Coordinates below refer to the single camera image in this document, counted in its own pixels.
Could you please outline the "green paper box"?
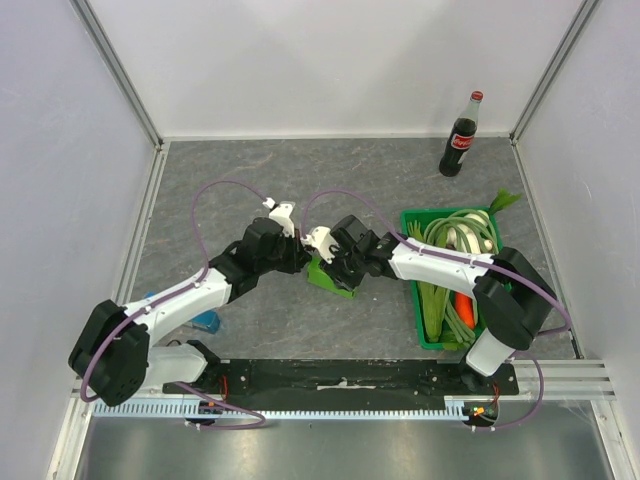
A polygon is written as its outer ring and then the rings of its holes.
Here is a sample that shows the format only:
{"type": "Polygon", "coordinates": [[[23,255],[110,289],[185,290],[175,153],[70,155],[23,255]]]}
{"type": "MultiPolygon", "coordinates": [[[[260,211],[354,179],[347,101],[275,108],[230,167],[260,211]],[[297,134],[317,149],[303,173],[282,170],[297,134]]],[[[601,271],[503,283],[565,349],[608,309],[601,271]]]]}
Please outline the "green paper box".
{"type": "Polygon", "coordinates": [[[344,298],[353,299],[357,291],[347,291],[334,285],[331,278],[320,268],[320,258],[313,256],[307,266],[307,281],[323,290],[339,295],[344,298]]]}

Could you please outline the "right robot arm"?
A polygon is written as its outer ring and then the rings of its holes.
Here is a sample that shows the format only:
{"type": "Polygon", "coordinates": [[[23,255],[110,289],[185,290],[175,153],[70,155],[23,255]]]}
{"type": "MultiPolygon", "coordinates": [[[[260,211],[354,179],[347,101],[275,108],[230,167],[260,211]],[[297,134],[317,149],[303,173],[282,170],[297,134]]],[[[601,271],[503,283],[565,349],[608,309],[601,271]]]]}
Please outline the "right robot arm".
{"type": "Polygon", "coordinates": [[[321,268],[333,283],[353,290],[366,275],[425,282],[475,301],[486,327],[458,368],[467,392],[483,392],[499,367],[530,348],[557,298],[517,250],[464,253],[430,246],[394,230],[380,237],[349,215],[322,234],[321,268]]]}

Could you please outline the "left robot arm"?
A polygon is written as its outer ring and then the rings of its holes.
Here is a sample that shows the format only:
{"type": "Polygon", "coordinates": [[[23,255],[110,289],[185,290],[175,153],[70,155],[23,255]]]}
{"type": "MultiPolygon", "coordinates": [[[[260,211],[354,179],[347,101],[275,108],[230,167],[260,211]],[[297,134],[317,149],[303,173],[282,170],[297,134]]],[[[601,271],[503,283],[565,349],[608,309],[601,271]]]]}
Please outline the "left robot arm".
{"type": "Polygon", "coordinates": [[[81,378],[82,400],[122,404],[150,373],[158,371],[161,354],[151,352],[159,339],[247,294],[261,276],[272,271],[298,273],[310,259],[298,229],[260,217],[246,228],[242,239],[186,280],[128,305],[110,299],[98,303],[68,359],[81,378]]]}

